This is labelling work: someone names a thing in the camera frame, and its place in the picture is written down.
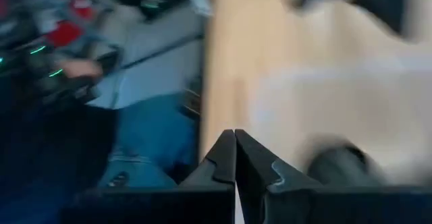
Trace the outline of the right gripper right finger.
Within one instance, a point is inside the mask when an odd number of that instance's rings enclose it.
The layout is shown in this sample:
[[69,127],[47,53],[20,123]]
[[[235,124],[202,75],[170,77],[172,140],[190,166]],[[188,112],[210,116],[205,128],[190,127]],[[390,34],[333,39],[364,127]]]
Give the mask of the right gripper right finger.
[[301,172],[244,130],[236,181],[245,223],[430,223],[431,188],[391,186],[349,142],[324,148]]

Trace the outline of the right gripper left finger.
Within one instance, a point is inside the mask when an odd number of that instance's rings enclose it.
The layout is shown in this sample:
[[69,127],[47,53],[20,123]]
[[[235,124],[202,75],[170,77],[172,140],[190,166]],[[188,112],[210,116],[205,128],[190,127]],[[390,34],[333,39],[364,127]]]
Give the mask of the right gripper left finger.
[[199,166],[173,188],[97,188],[61,213],[65,224],[234,223],[236,137],[224,130]]

